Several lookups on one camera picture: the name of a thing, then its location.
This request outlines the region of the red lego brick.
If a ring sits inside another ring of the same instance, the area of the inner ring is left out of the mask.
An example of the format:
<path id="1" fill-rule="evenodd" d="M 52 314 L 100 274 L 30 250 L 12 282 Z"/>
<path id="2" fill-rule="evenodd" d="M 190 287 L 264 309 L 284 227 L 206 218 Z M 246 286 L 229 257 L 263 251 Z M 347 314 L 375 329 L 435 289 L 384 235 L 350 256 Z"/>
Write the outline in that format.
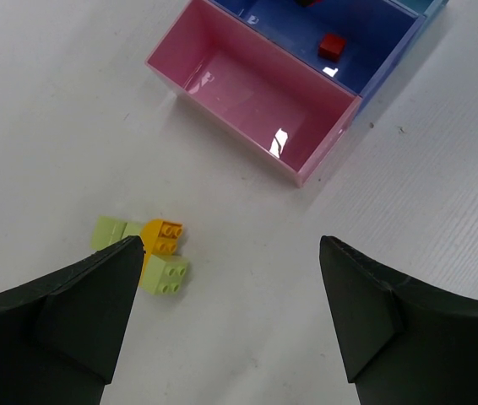
<path id="1" fill-rule="evenodd" d="M 346 46 L 346 39 L 334 33 L 327 33 L 318 46 L 318 56 L 338 62 Z"/>

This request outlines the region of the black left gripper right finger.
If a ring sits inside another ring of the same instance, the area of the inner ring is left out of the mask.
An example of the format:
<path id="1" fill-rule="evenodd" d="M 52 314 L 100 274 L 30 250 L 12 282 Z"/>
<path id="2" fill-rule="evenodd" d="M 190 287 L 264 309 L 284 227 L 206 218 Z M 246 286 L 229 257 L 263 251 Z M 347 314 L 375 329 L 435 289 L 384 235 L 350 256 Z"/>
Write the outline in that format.
<path id="1" fill-rule="evenodd" d="M 333 236 L 319 261 L 347 381 L 363 404 L 478 404 L 478 300 Z"/>

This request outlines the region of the light green curved lego top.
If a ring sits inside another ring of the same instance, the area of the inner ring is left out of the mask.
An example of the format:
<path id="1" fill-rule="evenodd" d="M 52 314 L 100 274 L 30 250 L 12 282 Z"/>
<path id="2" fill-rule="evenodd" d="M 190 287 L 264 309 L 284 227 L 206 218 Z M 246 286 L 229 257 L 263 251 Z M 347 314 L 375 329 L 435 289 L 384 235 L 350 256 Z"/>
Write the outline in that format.
<path id="1" fill-rule="evenodd" d="M 109 216 L 100 216 L 91 236 L 90 247 L 99 251 L 122 239 L 127 222 Z"/>

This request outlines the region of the light green curved lego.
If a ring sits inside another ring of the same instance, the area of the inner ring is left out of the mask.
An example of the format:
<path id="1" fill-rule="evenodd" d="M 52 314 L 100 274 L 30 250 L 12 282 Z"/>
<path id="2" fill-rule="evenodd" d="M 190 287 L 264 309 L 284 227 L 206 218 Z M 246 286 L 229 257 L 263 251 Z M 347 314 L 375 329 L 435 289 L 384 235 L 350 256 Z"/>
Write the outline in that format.
<path id="1" fill-rule="evenodd" d="M 127 222 L 109 216 L 100 216 L 91 236 L 90 247 L 99 251 L 122 239 Z"/>
<path id="2" fill-rule="evenodd" d="M 138 222 L 127 222 L 122 232 L 122 238 L 126 238 L 129 236 L 136 236 L 139 235 L 143 229 L 144 225 Z"/>

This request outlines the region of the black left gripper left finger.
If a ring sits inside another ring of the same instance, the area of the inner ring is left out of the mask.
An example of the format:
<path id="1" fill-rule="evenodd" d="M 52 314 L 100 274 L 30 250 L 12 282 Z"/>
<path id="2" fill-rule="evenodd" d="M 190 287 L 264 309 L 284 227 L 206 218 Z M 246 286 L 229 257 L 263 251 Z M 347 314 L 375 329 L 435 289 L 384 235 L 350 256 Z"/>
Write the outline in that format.
<path id="1" fill-rule="evenodd" d="M 0 404 L 100 403 L 143 262 L 143 242 L 129 236 L 0 293 Z"/>

